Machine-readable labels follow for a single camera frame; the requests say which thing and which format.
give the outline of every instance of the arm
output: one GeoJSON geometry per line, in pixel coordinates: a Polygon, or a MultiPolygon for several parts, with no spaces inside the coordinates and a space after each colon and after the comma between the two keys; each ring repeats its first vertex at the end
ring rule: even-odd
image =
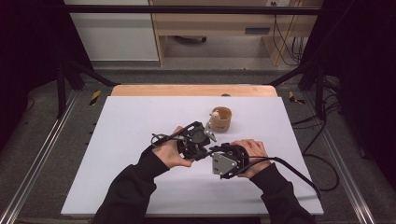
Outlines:
{"type": "Polygon", "coordinates": [[[149,197],[157,188],[154,178],[172,167],[191,164],[192,161],[180,157],[175,140],[149,150],[136,165],[129,165],[113,180],[93,224],[141,223],[149,197]]]}
{"type": "MultiPolygon", "coordinates": [[[[249,156],[268,157],[262,142],[242,140],[235,141],[232,145],[244,147],[249,156]]],[[[239,176],[249,178],[262,190],[262,201],[268,209],[271,223],[316,223],[312,216],[300,206],[294,195],[293,185],[280,174],[274,163],[260,162],[239,176]]]]}

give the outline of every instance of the gray floor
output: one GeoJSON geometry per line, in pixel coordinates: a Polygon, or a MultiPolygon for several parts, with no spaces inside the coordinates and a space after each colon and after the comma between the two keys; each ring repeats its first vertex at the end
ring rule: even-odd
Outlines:
{"type": "MultiPolygon", "coordinates": [[[[121,83],[262,84],[274,80],[291,69],[286,65],[279,67],[270,65],[266,53],[257,50],[260,48],[263,49],[263,45],[259,38],[213,37],[208,38],[204,44],[171,39],[164,67],[99,66],[97,71],[121,83]]],[[[66,192],[73,182],[90,142],[94,124],[100,116],[106,96],[111,93],[111,88],[89,77],[84,79],[86,87],[78,92],[73,110],[19,212],[20,220],[41,218],[37,223],[44,223],[43,218],[49,221],[56,219],[48,223],[60,223],[60,219],[74,221],[73,218],[61,216],[60,211],[66,192]],[[102,91],[101,96],[96,105],[89,105],[96,90],[102,91]]],[[[306,101],[313,96],[311,92],[299,92],[295,85],[297,81],[298,77],[277,88],[279,96],[284,99],[290,121],[312,116],[309,104],[299,105],[289,101],[290,91],[294,92],[297,99],[306,101]]],[[[76,93],[70,90],[67,92],[70,95],[76,93]]],[[[24,113],[19,126],[0,155],[0,211],[5,211],[17,192],[56,121],[55,82],[33,90],[30,97],[31,104],[33,102],[35,104],[24,113]]],[[[300,127],[313,124],[315,121],[302,124],[300,127]]],[[[361,158],[359,146],[343,115],[337,111],[329,114],[327,130],[376,223],[396,223],[396,194],[375,162],[361,158]]],[[[301,149],[307,146],[317,131],[317,127],[295,129],[301,149]]],[[[321,136],[309,152],[330,160],[327,147],[321,136]]],[[[334,176],[328,166],[310,158],[305,158],[305,162],[314,182],[320,188],[327,188],[333,184],[334,176]]],[[[325,214],[317,217],[318,223],[361,223],[349,199],[346,186],[342,184],[336,190],[323,192],[321,202],[325,214]]]]}

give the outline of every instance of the black sweatshirt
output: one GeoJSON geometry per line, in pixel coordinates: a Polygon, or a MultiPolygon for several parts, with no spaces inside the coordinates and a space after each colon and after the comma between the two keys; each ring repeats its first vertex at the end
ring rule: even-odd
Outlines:
{"type": "MultiPolygon", "coordinates": [[[[93,224],[142,223],[149,206],[149,197],[157,188],[154,177],[169,168],[150,151],[137,165],[126,167],[111,183],[93,224]]],[[[250,178],[262,189],[262,200],[274,224],[309,224],[315,220],[298,203],[293,185],[272,163],[250,178]]]]}

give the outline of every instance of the beige cylindrical container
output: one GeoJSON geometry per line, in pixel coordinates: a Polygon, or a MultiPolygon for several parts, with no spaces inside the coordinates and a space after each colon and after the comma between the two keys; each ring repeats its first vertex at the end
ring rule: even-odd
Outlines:
{"type": "Polygon", "coordinates": [[[225,133],[230,129],[231,117],[233,113],[231,110],[224,106],[218,106],[212,110],[210,117],[210,128],[217,133],[225,133]],[[219,116],[213,116],[214,112],[219,112],[219,116]]]}

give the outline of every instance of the black curtain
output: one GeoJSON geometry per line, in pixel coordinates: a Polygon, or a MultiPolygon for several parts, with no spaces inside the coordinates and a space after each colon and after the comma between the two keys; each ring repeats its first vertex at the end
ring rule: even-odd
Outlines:
{"type": "Polygon", "coordinates": [[[0,149],[26,109],[33,88],[56,79],[61,60],[92,68],[68,13],[40,10],[63,0],[0,3],[0,149]]]}
{"type": "MultiPolygon", "coordinates": [[[[324,6],[346,10],[350,2],[331,0],[324,6]]],[[[325,50],[315,54],[341,16],[318,18],[303,62],[322,57],[324,75],[339,77],[347,120],[363,150],[396,189],[396,2],[354,1],[325,50]]],[[[313,81],[313,70],[304,78],[313,81]]]]}

